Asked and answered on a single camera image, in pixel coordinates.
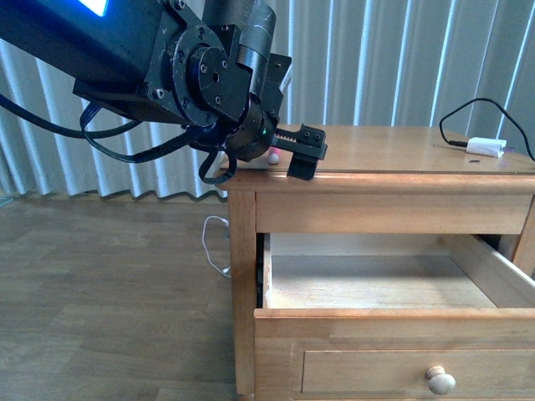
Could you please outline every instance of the pink object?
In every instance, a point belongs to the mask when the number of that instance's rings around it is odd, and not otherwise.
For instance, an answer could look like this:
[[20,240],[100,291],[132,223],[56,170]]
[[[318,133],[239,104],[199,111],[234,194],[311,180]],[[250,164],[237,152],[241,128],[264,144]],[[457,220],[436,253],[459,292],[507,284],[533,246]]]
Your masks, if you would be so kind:
[[270,165],[278,165],[280,162],[279,155],[281,154],[281,150],[279,148],[269,148],[267,151],[267,162]]

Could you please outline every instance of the black power cable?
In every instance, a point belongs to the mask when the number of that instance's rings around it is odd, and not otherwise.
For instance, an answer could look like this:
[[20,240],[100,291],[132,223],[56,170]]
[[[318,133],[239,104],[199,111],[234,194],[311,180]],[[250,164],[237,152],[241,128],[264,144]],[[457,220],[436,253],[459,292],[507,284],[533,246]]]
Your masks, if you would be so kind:
[[[75,138],[77,140],[85,139],[84,132],[77,131],[76,129],[64,128],[54,123],[51,123],[50,121],[47,121],[46,119],[42,119],[41,117],[35,115],[34,113],[31,113],[27,111],[26,109],[23,109],[18,104],[15,104],[14,102],[6,98],[3,94],[0,94],[0,106],[5,108],[7,111],[17,115],[21,119],[25,119],[29,123],[35,124],[38,127],[41,127],[42,129],[45,129],[47,131],[54,132],[55,134],[59,134],[62,136],[66,136],[68,138]],[[103,138],[110,138],[112,136],[124,134],[126,131],[129,131],[137,127],[139,124],[141,124],[141,121],[130,121],[129,123],[121,125],[120,127],[117,127],[117,128],[107,129],[104,131],[92,131],[92,132],[89,132],[89,134],[91,135],[91,138],[93,138],[94,140],[101,140]]]
[[[142,121],[130,121],[129,123],[121,125],[120,127],[106,129],[103,131],[86,131],[85,127],[102,109],[97,104],[91,103],[88,107],[85,108],[84,112],[80,116],[79,123],[81,130],[77,131],[75,129],[61,127],[59,125],[51,123],[50,121],[47,121],[46,119],[42,119],[41,117],[22,108],[18,104],[15,104],[13,101],[6,98],[3,94],[0,94],[0,107],[5,108],[10,113],[13,113],[21,119],[25,119],[29,123],[35,124],[38,127],[47,131],[53,132],[58,135],[66,136],[68,138],[74,138],[77,140],[87,140],[90,145],[92,145],[105,155],[108,155],[113,159],[125,163],[139,164],[159,159],[160,157],[168,155],[169,153],[172,153],[175,150],[179,150],[184,146],[192,145],[198,142],[199,140],[202,140],[207,135],[207,132],[202,127],[190,127],[184,134],[178,135],[172,140],[168,140],[161,145],[155,146],[148,150],[144,150],[140,153],[136,153],[135,155],[122,155],[104,147],[95,140],[102,140],[104,138],[110,138],[116,135],[124,134],[125,132],[137,127],[139,124],[141,124]],[[229,169],[226,172],[217,177],[206,177],[206,174],[213,162],[215,161],[218,152],[219,148],[217,146],[214,146],[213,149],[208,152],[206,160],[199,168],[199,176],[206,184],[222,184],[230,180],[236,173],[237,159],[235,156],[229,155]]]
[[[89,122],[95,117],[95,115],[97,115],[97,113],[99,113],[100,110],[101,107],[97,104],[90,104],[80,116],[80,128],[82,129],[82,132],[84,133],[84,136],[87,141],[93,147],[95,147],[97,150],[101,151],[105,155],[108,155],[113,159],[123,161],[125,163],[139,164],[159,159],[160,157],[168,155],[169,153],[172,153],[175,150],[179,150],[184,146],[197,143],[198,141],[206,138],[206,136],[210,135],[211,133],[210,130],[205,130],[202,127],[190,127],[184,134],[178,135],[172,140],[168,140],[167,142],[155,146],[154,148],[144,150],[140,153],[136,153],[135,155],[122,155],[99,144],[89,135],[91,133],[85,131],[85,127],[87,126],[87,124],[89,124]],[[206,177],[206,174],[208,173],[210,167],[216,160],[218,153],[219,148],[214,145],[208,152],[207,158],[204,160],[204,162],[201,164],[201,167],[199,168],[199,177],[205,184],[222,184],[230,180],[236,174],[237,159],[235,156],[229,155],[229,168],[227,171],[225,171],[221,175],[218,175],[217,177]]]
[[469,102],[466,102],[464,103],[462,106],[459,106],[458,108],[456,108],[455,110],[453,110],[451,113],[445,115],[444,117],[442,117],[441,121],[439,122],[439,128],[441,130],[441,135],[442,135],[442,139],[449,145],[453,145],[453,146],[460,146],[462,148],[466,148],[468,146],[468,142],[466,141],[462,141],[462,140],[449,140],[446,138],[446,135],[444,134],[444,130],[442,129],[442,124],[444,123],[444,121],[451,117],[453,114],[455,113],[458,113],[459,111],[463,110],[466,106],[469,106],[470,104],[472,103],[475,103],[475,102],[488,102],[488,103],[491,103],[491,104],[494,104],[496,107],[498,107],[500,109],[500,111],[503,113],[503,115],[505,115],[507,117],[507,119],[509,121],[511,121],[513,123],[513,125],[515,127],[517,127],[518,131],[520,131],[520,134],[522,134],[522,137],[524,138],[524,144],[526,145],[526,151],[527,151],[527,154],[529,155],[529,157],[535,161],[535,157],[533,157],[533,153],[529,147],[529,141],[527,140],[527,135],[526,133],[524,132],[524,130],[522,129],[522,127],[513,119],[513,117],[511,117],[511,115],[509,115],[509,113],[496,101],[496,100],[493,100],[493,99],[489,99],[489,98],[475,98],[475,99],[472,99],[470,100]]

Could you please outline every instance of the closed drawer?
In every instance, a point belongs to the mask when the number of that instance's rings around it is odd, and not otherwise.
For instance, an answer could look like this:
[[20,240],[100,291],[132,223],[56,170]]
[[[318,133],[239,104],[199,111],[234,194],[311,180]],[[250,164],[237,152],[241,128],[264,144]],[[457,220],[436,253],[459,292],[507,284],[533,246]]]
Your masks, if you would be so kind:
[[263,273],[255,399],[535,399],[535,286],[473,236],[266,236]]

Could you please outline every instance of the laminate floor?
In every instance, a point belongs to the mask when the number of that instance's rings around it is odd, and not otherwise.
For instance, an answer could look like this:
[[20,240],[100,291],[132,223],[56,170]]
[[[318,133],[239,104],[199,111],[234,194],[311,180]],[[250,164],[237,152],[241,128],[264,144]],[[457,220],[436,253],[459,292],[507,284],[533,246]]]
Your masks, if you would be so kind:
[[[232,400],[219,204],[18,199],[0,207],[0,400]],[[213,260],[228,266],[211,221]]]

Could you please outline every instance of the vertical blinds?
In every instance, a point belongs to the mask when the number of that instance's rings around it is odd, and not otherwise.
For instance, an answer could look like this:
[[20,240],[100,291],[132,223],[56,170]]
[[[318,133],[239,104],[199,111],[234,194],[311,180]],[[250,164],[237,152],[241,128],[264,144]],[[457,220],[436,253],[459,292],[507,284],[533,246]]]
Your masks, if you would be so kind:
[[[277,14],[273,52],[293,57],[282,122],[436,126],[476,96],[504,105],[535,147],[533,0],[269,0]],[[189,2],[201,15],[203,2]],[[56,124],[76,127],[84,101],[74,81],[0,41],[0,92]],[[90,129],[122,124],[105,113]],[[447,128],[500,137],[525,153],[514,127],[489,104],[475,104]],[[142,124],[103,140],[134,153],[180,128]],[[215,190],[196,175],[205,157],[184,149],[144,165],[125,165],[80,140],[50,135],[0,109],[0,191],[138,196]]]

